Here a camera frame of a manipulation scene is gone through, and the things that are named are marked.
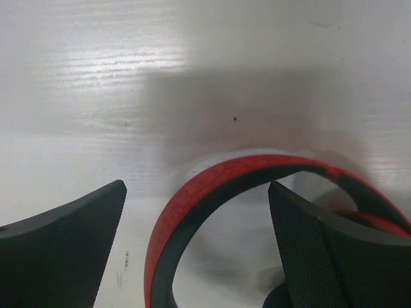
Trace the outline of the red black headphones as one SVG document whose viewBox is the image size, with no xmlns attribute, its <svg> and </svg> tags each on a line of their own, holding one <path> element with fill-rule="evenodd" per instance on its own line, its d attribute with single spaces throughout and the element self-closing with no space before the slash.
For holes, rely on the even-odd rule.
<svg viewBox="0 0 411 308">
<path fill-rule="evenodd" d="M 180 258 L 191 238 L 216 209 L 251 188 L 280 183 L 280 179 L 301 171 L 318 174 L 337 184 L 357 207 L 355 211 L 332 213 L 365 227 L 410 238 L 410 221 L 384 195 L 348 171 L 318 160 L 288 155 L 253 155 L 228 160 L 185 183 L 161 212 L 145 259 L 145 305 L 176 306 L 172 285 Z M 293 307 L 286 277 L 268 294 L 264 306 Z"/>
</svg>

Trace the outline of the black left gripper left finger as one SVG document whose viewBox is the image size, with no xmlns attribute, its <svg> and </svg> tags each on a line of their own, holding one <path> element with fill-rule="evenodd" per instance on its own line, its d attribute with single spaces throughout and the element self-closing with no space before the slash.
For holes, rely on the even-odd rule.
<svg viewBox="0 0 411 308">
<path fill-rule="evenodd" d="M 93 307 L 123 211 L 121 180 L 1 227 L 1 307 Z"/>
</svg>

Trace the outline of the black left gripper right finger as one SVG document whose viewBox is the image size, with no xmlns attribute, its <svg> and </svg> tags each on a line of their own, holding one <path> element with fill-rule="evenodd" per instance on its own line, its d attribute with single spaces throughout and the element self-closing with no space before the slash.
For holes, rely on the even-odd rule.
<svg viewBox="0 0 411 308">
<path fill-rule="evenodd" d="M 268 197 L 293 307 L 410 307 L 410 238 L 349 221 L 278 182 Z"/>
</svg>

